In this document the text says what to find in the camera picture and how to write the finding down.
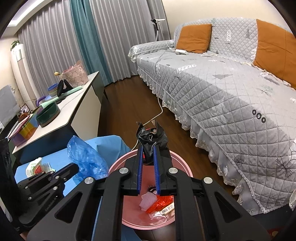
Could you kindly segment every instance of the wooden floor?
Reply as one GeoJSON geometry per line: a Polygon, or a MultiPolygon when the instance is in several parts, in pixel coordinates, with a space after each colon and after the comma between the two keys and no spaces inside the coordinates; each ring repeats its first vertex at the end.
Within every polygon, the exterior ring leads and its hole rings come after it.
{"type": "MultiPolygon", "coordinates": [[[[98,134],[118,135],[132,148],[137,141],[136,122],[145,123],[161,111],[157,97],[139,76],[112,83],[105,90],[109,101],[103,99],[98,134]]],[[[186,161],[195,178],[209,176],[231,194],[234,187],[223,183],[223,178],[217,174],[216,164],[209,160],[208,152],[195,147],[197,140],[190,137],[189,131],[182,129],[169,109],[164,107],[162,115],[156,120],[167,134],[169,149],[186,161]]],[[[173,224],[152,232],[138,231],[137,234],[149,241],[175,240],[174,229],[173,224]]]]}

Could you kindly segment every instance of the orange pillow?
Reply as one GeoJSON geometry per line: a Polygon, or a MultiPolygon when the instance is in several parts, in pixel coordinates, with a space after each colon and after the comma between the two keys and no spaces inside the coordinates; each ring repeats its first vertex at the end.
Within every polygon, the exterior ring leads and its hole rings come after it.
{"type": "Polygon", "coordinates": [[[212,33],[211,24],[188,25],[182,28],[176,49],[192,53],[207,51],[212,33]]]}
{"type": "Polygon", "coordinates": [[[258,46],[254,65],[296,88],[296,39],[272,23],[257,19],[258,46]]]}

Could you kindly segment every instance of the quilted sofa cover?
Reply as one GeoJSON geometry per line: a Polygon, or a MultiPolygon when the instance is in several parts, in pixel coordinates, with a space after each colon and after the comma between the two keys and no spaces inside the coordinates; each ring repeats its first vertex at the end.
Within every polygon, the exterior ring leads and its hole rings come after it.
{"type": "Polygon", "coordinates": [[[296,188],[296,92],[252,64],[257,43],[256,20],[213,18],[182,24],[174,40],[129,53],[252,215],[286,205],[296,188]],[[183,26],[203,23],[213,26],[207,53],[168,51],[183,26]]]}

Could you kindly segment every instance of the pink trash can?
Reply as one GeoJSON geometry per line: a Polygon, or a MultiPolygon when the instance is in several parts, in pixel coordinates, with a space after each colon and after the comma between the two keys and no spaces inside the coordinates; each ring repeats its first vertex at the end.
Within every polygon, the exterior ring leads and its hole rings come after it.
{"type": "MultiPolygon", "coordinates": [[[[124,167],[125,160],[136,155],[137,150],[126,153],[110,167],[109,173],[124,167]]],[[[193,177],[189,166],[179,155],[172,151],[170,151],[170,155],[174,167],[183,170],[188,176],[193,177]]],[[[141,195],[145,194],[150,186],[155,186],[154,166],[143,165],[141,193],[138,196],[124,196],[122,224],[133,229],[151,230],[164,227],[175,221],[175,216],[165,221],[153,220],[149,217],[149,214],[141,210],[139,207],[142,200],[141,195]]]]}

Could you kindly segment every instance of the white tabletop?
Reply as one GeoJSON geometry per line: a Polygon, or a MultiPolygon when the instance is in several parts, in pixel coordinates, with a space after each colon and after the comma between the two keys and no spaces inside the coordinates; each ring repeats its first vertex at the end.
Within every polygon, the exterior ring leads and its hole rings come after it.
{"type": "Polygon", "coordinates": [[[21,144],[18,147],[15,147],[13,150],[13,154],[19,151],[20,149],[24,148],[25,146],[29,145],[30,143],[34,142],[35,140],[38,140],[39,138],[47,135],[48,133],[51,133],[65,125],[67,125],[71,119],[71,116],[73,115],[78,103],[80,102],[81,98],[83,97],[83,94],[88,89],[88,87],[92,84],[93,80],[95,79],[98,72],[95,72],[93,74],[90,74],[88,76],[89,81],[84,84],[83,88],[81,90],[78,90],[74,92],[71,95],[68,95],[61,103],[58,104],[58,107],[60,108],[61,112],[58,114],[58,116],[47,126],[41,127],[38,126],[37,130],[33,134],[33,136],[27,140],[25,143],[21,144]]]}

